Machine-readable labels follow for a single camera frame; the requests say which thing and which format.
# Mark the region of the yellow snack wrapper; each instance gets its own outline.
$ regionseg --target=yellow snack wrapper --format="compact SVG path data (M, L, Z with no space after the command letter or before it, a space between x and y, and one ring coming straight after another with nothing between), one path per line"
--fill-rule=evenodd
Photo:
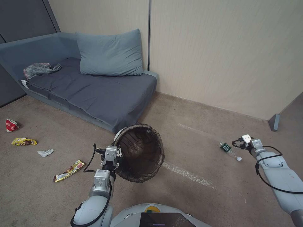
M37 141L33 140L33 139L27 139L25 137L23 138L15 138L12 141L12 145L16 145L16 146L26 146L26 145L36 145Z
M63 174L54 176L54 182L64 180L65 178L79 171L84 165L85 165L84 162L81 162L80 160L76 161L75 164L70 166Z

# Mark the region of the green label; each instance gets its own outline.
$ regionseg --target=green label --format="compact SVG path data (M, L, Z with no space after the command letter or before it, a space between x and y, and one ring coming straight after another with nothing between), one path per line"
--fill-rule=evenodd
M224 143L221 149L225 152L229 152L231 150L231 146L229 146L227 143Z

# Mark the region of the blue pillow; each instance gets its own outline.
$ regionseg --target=blue pillow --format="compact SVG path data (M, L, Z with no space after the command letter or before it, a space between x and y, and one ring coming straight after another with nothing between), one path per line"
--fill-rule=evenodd
M120 35L99 36L76 33L83 74L104 76L141 75L140 30Z

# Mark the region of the trash bin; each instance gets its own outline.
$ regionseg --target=trash bin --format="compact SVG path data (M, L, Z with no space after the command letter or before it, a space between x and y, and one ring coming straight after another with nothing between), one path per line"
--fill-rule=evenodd
M131 182L142 183L154 177L164 162L161 137L147 124L120 130L112 145L120 147L123 155L116 173Z

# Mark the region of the red paper cup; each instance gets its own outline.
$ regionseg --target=red paper cup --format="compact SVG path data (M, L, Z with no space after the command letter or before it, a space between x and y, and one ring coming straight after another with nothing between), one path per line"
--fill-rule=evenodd
M15 122L9 118L6 119L5 125L6 125L7 132L16 131L19 128L19 126L17 125L17 122Z

